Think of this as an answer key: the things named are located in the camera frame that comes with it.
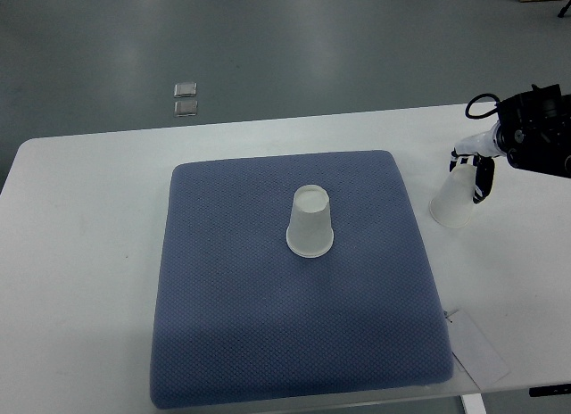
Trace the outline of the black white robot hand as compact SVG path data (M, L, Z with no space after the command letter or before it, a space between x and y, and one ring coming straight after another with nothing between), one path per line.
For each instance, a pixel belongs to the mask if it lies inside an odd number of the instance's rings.
M476 168L472 201L479 204L485 200L492 191L495 174L495 158L504 156L497 141L499 125L490 130L466 137L457 142L451 151L449 172L458 164L470 164Z

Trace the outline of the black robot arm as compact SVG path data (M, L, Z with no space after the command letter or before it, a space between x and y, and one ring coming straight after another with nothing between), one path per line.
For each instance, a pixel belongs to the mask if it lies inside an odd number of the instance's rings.
M570 96L532 86L496 104L498 147L515 169L570 177Z

